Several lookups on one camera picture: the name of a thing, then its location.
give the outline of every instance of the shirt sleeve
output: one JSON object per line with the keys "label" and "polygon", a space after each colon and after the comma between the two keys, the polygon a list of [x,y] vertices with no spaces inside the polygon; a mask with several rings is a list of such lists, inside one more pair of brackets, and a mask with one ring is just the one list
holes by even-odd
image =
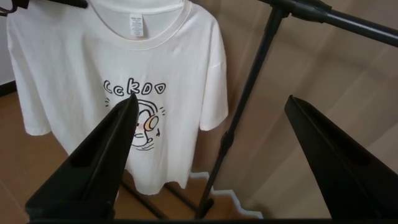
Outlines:
{"label": "shirt sleeve", "polygon": [[7,41],[26,133],[33,136],[47,134],[51,131],[50,125],[32,76],[32,70],[10,19],[7,20]]}
{"label": "shirt sleeve", "polygon": [[210,49],[210,66],[207,72],[200,117],[200,129],[203,131],[217,127],[228,115],[226,57],[217,23],[213,26]]}

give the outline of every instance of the curtain fold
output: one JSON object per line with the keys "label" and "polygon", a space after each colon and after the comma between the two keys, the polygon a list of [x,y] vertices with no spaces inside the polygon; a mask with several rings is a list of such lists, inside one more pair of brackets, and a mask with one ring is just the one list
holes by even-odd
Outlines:
{"label": "curtain fold", "polygon": [[[210,171],[271,7],[257,0],[196,1],[218,20],[228,63],[230,117],[200,133],[193,171]],[[334,10],[398,29],[395,0],[324,0]],[[327,207],[284,113],[293,94],[310,102],[398,172],[398,49],[345,30],[284,19],[216,180],[266,218],[326,218]]]}

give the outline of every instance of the white tag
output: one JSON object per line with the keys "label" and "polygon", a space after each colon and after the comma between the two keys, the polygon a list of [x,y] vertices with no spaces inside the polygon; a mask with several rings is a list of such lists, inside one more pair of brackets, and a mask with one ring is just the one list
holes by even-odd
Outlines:
{"label": "white tag", "polygon": [[130,34],[136,37],[144,36],[144,25],[141,14],[130,14]]}

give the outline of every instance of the graphic print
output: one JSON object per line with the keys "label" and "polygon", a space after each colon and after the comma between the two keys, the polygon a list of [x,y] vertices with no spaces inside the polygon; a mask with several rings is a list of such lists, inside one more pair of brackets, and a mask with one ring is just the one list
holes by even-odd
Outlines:
{"label": "graphic print", "polygon": [[[123,87],[114,86],[111,88],[111,83],[107,80],[104,82],[104,89],[109,94],[115,94],[116,96],[124,96],[125,92]],[[130,78],[127,81],[126,93],[130,95],[131,93],[135,93],[141,95],[148,95],[154,89],[154,94],[158,95],[162,94],[166,89],[166,84],[159,83],[156,85],[152,85],[151,83],[145,83],[142,89],[139,89],[140,84],[135,82],[133,78]],[[110,99],[106,98],[105,107],[109,106]],[[132,140],[131,145],[134,149],[139,151],[150,151],[155,148],[155,139],[160,136],[160,124],[159,121],[165,116],[166,110],[162,107],[158,108],[157,105],[148,100],[138,100],[139,105],[139,118],[136,128],[136,133],[134,134],[134,138]]]}

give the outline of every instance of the orange ear cup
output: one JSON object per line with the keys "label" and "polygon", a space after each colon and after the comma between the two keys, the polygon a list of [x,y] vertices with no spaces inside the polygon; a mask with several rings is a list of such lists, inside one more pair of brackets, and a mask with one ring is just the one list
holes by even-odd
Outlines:
{"label": "orange ear cup", "polygon": [[152,131],[155,127],[156,124],[158,123],[159,118],[156,115],[152,115],[144,124],[144,129],[146,131]]}

